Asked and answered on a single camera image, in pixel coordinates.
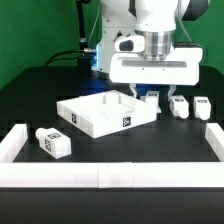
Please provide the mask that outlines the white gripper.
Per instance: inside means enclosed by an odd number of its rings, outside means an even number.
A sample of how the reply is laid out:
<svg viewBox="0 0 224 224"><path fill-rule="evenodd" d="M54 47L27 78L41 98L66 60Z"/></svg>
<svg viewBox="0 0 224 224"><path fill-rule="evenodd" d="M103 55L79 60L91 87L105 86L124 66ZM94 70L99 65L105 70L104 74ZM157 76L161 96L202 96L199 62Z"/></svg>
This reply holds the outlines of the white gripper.
<svg viewBox="0 0 224 224"><path fill-rule="evenodd" d="M203 50L198 47L176 48L164 60L144 60L138 53L116 53L111 60L109 77L114 83L130 83L137 98L136 84L170 85L167 98L176 85L195 85L199 81L199 63Z"/></svg>

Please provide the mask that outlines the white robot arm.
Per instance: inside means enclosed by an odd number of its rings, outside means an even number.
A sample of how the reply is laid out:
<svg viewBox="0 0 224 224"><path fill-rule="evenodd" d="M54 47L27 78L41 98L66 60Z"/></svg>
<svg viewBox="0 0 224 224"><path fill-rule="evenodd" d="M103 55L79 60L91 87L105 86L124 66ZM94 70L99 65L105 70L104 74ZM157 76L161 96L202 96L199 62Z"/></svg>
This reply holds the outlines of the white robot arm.
<svg viewBox="0 0 224 224"><path fill-rule="evenodd" d="M102 39L93 69L114 83L178 85L199 81L203 48L193 41L177 43L175 31L195 21L210 0L99 0Z"/></svg>

